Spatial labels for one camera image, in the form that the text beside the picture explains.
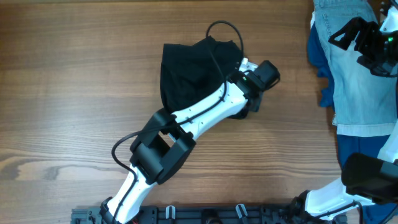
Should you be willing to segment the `black shorts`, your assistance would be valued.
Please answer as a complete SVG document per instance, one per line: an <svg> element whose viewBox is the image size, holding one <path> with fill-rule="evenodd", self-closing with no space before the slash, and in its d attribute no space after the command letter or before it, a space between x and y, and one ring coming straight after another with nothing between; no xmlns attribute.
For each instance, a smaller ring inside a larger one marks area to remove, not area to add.
<svg viewBox="0 0 398 224"><path fill-rule="evenodd" d="M212 37L193 45L164 44L160 94L169 112L184 110L216 91L243 59L233 41Z"/></svg>

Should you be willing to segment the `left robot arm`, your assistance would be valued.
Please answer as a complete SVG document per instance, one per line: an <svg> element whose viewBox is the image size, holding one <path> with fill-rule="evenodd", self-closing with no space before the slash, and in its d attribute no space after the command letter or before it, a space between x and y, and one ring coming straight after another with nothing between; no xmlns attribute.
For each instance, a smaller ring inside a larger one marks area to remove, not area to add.
<svg viewBox="0 0 398 224"><path fill-rule="evenodd" d="M260 65L243 60L213 93L180 111L162 108L143 130L132 133L129 174L115 197L100 206L103 223L128 223L139 213L148 193L169 180L187 160L197 139L220 121L244 119L257 112L262 94L280 80L278 69L265 60Z"/></svg>

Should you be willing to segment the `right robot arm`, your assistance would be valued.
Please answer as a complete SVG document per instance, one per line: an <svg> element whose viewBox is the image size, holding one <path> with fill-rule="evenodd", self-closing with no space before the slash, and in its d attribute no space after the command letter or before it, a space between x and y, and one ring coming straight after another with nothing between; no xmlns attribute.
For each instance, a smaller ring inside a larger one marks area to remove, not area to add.
<svg viewBox="0 0 398 224"><path fill-rule="evenodd" d="M295 197L289 223L387 223L397 215L397 2L382 22L367 1L317 0L308 59L327 78L322 104L334 110L341 175Z"/></svg>

